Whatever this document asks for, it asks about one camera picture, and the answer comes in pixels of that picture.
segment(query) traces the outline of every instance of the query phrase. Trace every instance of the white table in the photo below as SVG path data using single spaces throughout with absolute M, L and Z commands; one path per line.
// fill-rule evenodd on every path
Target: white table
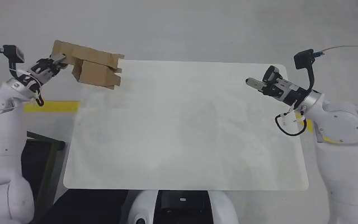
M 288 107 L 245 84 L 268 67 L 126 60 L 119 88 L 83 85 L 65 186 L 306 189 L 300 139 L 274 122 Z

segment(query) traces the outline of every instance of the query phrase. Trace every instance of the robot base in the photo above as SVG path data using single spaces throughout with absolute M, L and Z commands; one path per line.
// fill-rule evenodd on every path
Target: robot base
M 236 210 L 221 191 L 144 190 L 130 209 L 128 224 L 239 224 Z

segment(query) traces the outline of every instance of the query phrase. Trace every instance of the cardboard box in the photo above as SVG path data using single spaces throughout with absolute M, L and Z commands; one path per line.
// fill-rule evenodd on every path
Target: cardboard box
M 95 86 L 103 86 L 114 89 L 120 85 L 121 77 L 115 72 L 121 72 L 117 68 L 118 60 L 123 59 L 122 54 L 111 54 L 56 40 L 52 54 L 65 54 L 66 63 L 73 65 L 72 74 L 81 83 Z
M 72 56 L 89 62 L 103 64 L 104 66 L 111 67 L 114 70 L 117 69 L 118 60 L 124 58 L 124 55 L 122 54 L 110 54 L 85 47 L 74 48 Z
M 72 74 L 80 83 L 103 86 L 112 90 L 114 86 L 119 86 L 121 83 L 121 77 L 117 76 L 108 66 L 87 60 L 78 61 Z

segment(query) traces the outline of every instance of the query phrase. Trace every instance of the concrete floor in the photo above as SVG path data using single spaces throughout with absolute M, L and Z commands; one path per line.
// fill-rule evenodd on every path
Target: concrete floor
M 23 68 L 51 52 L 55 39 L 125 54 L 127 59 L 283 64 L 308 86 L 293 55 L 358 44 L 356 0 L 2 0 L 0 44 L 18 45 Z M 358 104 L 358 50 L 332 50 L 314 64 L 315 89 Z M 0 58 L 0 81 L 9 77 Z M 44 87 L 49 100 L 78 100 L 70 70 Z M 72 114 L 29 115 L 29 129 L 70 142 Z M 304 192 L 228 192 L 240 223 L 327 223 L 328 200 L 312 135 L 302 135 L 309 188 Z

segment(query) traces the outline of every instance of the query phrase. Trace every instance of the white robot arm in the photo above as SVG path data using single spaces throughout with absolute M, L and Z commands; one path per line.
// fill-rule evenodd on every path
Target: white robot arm
M 23 54 L 14 45 L 4 45 L 0 52 L 8 57 L 13 75 L 0 87 L 0 223 L 29 223 L 34 216 L 34 199 L 21 172 L 26 143 L 23 102 L 36 98 L 43 105 L 41 86 L 67 64 L 63 63 L 65 55 L 52 55 L 18 76 L 16 63 L 23 63 Z
M 329 224 L 353 224 L 358 223 L 358 107 L 349 102 L 330 103 L 324 94 L 312 90 L 312 64 L 314 58 L 322 54 L 306 50 L 294 57 L 296 69 L 308 71 L 310 88 L 307 90 L 284 80 L 274 66 L 267 70 L 262 82 L 248 78 L 246 84 L 314 121 L 317 164 L 329 197 Z M 286 115 L 283 113 L 275 118 L 284 133 L 277 119 Z M 306 121 L 304 124 L 301 132 L 286 134 L 303 133 Z

